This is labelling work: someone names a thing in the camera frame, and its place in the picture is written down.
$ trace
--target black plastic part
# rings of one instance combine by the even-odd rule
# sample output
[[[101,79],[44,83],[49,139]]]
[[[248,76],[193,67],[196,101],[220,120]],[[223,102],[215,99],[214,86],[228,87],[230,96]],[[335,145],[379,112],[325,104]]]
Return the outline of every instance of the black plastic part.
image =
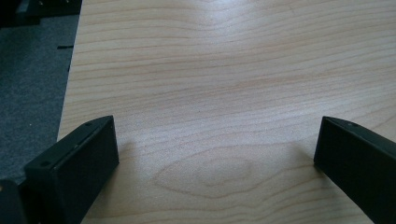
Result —
[[[78,15],[82,0],[30,0],[26,15],[28,17],[55,17]]]
[[[82,124],[30,161],[23,184],[39,195],[40,222],[80,223],[118,164],[111,116]],[[34,208],[25,209],[29,213]]]
[[[374,223],[396,223],[396,144],[356,123],[323,117],[321,169]]]
[[[27,224],[18,186],[0,180],[0,223]]]

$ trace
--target wood grain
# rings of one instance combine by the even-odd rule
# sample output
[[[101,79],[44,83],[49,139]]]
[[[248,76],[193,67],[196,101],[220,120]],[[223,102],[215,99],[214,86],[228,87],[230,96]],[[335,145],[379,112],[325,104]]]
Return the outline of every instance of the wood grain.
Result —
[[[322,116],[396,141],[396,2],[85,0],[59,137],[108,114],[84,223],[370,223],[313,167]]]

